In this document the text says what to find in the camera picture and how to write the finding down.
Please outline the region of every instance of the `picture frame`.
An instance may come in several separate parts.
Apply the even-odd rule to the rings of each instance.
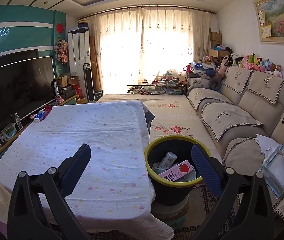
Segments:
[[[284,0],[254,0],[261,43],[284,44]],[[263,10],[265,23],[260,25],[259,13]],[[262,37],[263,26],[271,25],[271,36]]]

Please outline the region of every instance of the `pink box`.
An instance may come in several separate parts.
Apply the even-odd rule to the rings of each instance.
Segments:
[[[180,164],[168,169],[165,172],[159,174],[160,177],[169,181],[176,181],[182,178],[184,175],[190,173],[193,167],[190,165],[188,160],[181,162]]]

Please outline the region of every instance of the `sofa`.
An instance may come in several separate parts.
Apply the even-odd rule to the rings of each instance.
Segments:
[[[256,134],[284,145],[284,79],[237,66],[227,69],[221,93],[207,89],[207,80],[188,78],[186,93],[215,143],[222,164],[252,176],[264,161]],[[284,196],[269,189],[273,212],[284,227]]]

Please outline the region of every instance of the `bedspread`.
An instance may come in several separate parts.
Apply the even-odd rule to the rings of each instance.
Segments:
[[[53,107],[43,121],[31,123],[0,159],[0,201],[10,202],[20,171],[42,174],[87,143],[91,160],[66,197],[82,226],[89,232],[117,229],[136,239],[171,239],[173,229],[150,213],[155,192],[144,158],[148,135],[139,101]],[[49,221],[54,221],[45,196],[40,194],[40,199]]]
[[[165,135],[186,135],[202,142],[211,155],[221,162],[218,150],[200,117],[183,95],[104,95],[99,102],[139,100],[155,115],[151,124],[150,142]]]

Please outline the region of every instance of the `sheer curtain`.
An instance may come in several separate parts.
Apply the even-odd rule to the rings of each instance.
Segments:
[[[125,94],[127,85],[152,82],[207,53],[210,13],[170,7],[116,10],[89,18],[104,94]]]

